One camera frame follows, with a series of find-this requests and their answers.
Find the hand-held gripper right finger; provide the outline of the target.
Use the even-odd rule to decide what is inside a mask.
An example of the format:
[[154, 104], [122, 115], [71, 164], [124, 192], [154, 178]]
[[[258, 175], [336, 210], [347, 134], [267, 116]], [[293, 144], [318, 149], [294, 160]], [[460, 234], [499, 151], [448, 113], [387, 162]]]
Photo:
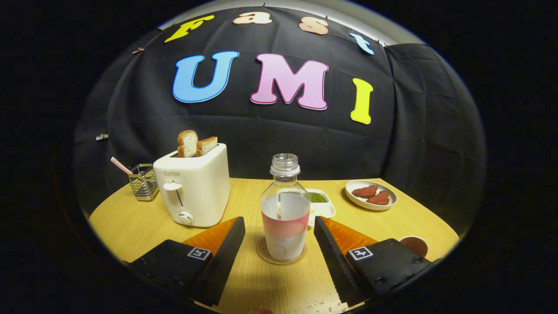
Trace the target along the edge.
[[322, 216], [315, 218], [313, 233], [340, 301], [348, 306], [394, 294], [441, 262], [426, 259], [401, 241], [377, 241]]

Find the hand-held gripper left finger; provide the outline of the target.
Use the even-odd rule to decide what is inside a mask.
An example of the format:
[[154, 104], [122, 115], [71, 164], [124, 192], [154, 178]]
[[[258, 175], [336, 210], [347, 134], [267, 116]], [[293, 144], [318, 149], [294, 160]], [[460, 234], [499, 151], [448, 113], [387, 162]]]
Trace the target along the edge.
[[234, 217], [185, 241], [162, 241], [127, 267], [173, 297], [214, 306], [244, 238], [245, 221]]

